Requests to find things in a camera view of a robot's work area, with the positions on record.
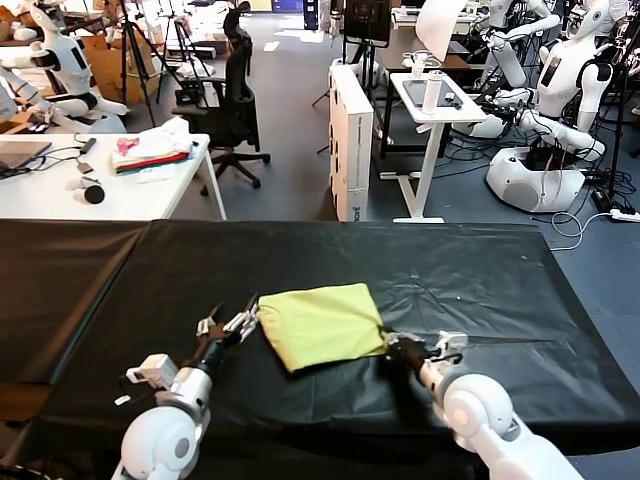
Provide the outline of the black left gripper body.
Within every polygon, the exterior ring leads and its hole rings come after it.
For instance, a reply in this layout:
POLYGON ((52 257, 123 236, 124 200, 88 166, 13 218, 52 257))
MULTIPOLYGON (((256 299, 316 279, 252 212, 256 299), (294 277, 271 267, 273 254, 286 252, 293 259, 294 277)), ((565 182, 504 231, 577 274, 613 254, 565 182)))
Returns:
POLYGON ((235 344, 235 335, 227 335, 222 337, 203 336, 199 340, 197 349, 198 361, 215 361, 224 354, 228 347, 235 344))

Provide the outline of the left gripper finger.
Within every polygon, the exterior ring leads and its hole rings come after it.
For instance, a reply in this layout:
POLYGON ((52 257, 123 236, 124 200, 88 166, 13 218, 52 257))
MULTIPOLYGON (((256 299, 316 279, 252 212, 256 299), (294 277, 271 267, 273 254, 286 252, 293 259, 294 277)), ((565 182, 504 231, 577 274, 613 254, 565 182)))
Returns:
POLYGON ((218 314, 219 310, 223 307, 223 305, 224 305, 223 302, 218 303, 216 306, 213 307, 213 309, 205 318, 197 322, 196 324, 197 336, 210 335, 212 329, 217 325, 216 315, 218 314))
POLYGON ((238 312, 223 327, 225 333, 225 341, 229 345, 243 343, 246 338, 254 331, 259 319, 259 295, 254 294, 245 308, 238 312))

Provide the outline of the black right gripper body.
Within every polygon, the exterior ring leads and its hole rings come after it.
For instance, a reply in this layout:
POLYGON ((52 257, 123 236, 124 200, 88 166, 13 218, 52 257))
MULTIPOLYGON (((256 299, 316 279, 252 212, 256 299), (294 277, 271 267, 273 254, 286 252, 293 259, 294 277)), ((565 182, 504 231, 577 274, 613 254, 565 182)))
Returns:
POLYGON ((396 362, 403 363, 412 371, 419 371, 427 358, 424 341, 410 337, 398 337, 395 343, 400 347, 400 360, 396 362))

